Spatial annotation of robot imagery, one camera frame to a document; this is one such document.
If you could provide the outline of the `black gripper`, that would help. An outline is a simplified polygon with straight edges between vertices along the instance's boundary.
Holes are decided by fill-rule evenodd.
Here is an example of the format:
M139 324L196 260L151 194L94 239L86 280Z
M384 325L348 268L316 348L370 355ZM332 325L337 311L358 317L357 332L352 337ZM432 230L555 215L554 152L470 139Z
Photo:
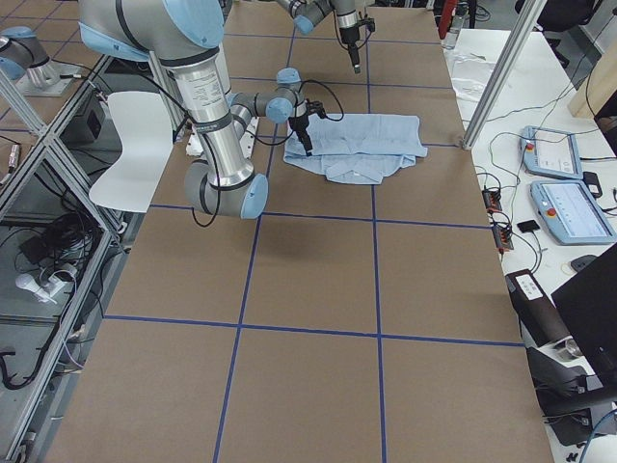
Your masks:
M361 45L360 29L366 28L366 36ZM375 20L372 17L340 17L338 19L338 32L342 46L347 50L352 62L352 69L355 74L360 74L361 65L359 50L367 43L368 39L375 31Z
M296 133L301 142L306 156L312 156L312 141L308 134L309 116L316 114L320 119L325 119L327 112L321 101L305 99L301 102L288 119L289 127Z

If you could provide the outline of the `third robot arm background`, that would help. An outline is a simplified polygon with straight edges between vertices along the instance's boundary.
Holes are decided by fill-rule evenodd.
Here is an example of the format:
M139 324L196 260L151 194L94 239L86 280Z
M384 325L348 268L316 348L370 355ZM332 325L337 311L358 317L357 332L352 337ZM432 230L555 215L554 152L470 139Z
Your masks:
M27 96L61 96L82 76L80 66L54 62L27 26L1 32L1 70Z

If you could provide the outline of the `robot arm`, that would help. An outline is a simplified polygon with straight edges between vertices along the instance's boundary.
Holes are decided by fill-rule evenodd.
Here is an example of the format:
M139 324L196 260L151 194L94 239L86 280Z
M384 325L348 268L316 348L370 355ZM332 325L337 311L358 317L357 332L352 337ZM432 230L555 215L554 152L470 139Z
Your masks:
M326 115L321 102L305 98L297 70L282 69L273 92L227 94L226 66L216 63L225 24L217 1L82 1L79 13L90 49L134 62L154 54L172 73L204 154L185 176L192 207L212 216L258 217L269 186L240 145L251 118L288 123L311 151L309 115Z
M339 45L348 53L352 70L361 73L360 49L375 32L375 20L367 13L361 14L355 1L348 0L279 0L276 1L292 19L302 34L310 34L330 15L334 18L335 35Z

